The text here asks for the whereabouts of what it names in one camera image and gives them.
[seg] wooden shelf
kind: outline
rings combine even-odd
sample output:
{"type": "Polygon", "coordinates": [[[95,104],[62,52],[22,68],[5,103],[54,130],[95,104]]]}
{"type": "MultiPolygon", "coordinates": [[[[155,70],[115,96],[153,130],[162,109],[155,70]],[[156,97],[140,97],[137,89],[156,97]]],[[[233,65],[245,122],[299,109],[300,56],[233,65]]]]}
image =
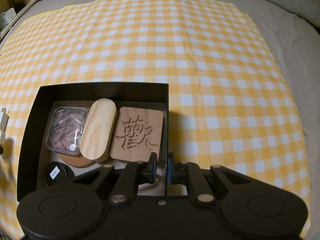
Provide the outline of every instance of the wooden shelf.
{"type": "Polygon", "coordinates": [[[21,11],[17,13],[17,15],[13,18],[13,20],[1,30],[0,41],[6,36],[6,34],[11,30],[12,26],[24,15],[26,11],[28,11],[31,6],[33,6],[38,0],[32,0],[29,2],[21,11]]]}

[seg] yellow gingham tablecloth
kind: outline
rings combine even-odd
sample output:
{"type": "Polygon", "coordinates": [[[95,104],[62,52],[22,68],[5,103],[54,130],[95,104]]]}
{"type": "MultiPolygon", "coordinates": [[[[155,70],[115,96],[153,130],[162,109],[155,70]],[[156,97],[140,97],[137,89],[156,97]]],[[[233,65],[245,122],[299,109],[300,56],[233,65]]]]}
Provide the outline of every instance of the yellow gingham tablecloth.
{"type": "Polygon", "coordinates": [[[96,0],[27,19],[1,51],[0,99],[10,117],[0,223],[13,236],[22,235],[18,160],[38,88],[97,81],[169,83],[169,148],[179,161],[227,166],[309,207],[299,113],[247,15],[213,0],[96,0]]]}

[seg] open box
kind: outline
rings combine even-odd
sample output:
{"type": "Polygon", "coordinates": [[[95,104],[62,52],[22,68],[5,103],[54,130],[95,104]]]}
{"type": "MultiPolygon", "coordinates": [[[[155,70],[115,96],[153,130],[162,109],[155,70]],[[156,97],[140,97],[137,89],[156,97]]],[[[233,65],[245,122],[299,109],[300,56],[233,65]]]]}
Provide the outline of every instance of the open box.
{"type": "MultiPolygon", "coordinates": [[[[44,170],[49,162],[64,163],[57,153],[51,152],[45,146],[46,133],[55,108],[58,106],[91,106],[100,98],[113,100],[118,109],[128,106],[163,111],[164,122],[157,165],[159,181],[145,194],[164,195],[168,152],[168,92],[168,84],[139,82],[72,83],[40,87],[22,139],[17,178],[17,200],[20,201],[27,194],[45,187],[44,170]]],[[[113,164],[116,169],[121,169],[126,164],[109,157],[102,163],[95,163],[86,168],[71,167],[71,169],[77,176],[106,163],[113,164]]]]}

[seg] white label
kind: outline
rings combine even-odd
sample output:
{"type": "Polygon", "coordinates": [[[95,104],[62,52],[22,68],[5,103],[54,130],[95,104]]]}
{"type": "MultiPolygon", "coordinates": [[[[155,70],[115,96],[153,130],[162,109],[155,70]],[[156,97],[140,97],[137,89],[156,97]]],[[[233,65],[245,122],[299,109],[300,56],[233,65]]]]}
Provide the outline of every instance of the white label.
{"type": "Polygon", "coordinates": [[[76,149],[76,146],[72,143],[70,144],[69,149],[73,152],[76,149]]]}
{"type": "Polygon", "coordinates": [[[60,172],[60,170],[59,170],[58,167],[56,166],[56,167],[53,169],[53,171],[51,171],[50,177],[51,177],[52,179],[54,179],[54,178],[58,175],[59,172],[60,172]]]}

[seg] oval wooden lid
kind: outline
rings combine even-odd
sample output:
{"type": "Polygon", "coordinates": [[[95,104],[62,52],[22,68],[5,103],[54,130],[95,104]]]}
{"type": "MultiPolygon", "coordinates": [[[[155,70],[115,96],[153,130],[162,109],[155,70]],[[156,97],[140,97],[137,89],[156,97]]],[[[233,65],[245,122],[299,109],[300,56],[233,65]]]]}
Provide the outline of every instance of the oval wooden lid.
{"type": "Polygon", "coordinates": [[[109,157],[116,114],[116,105],[110,99],[93,103],[80,140],[80,152],[85,158],[103,162],[109,157]]]}

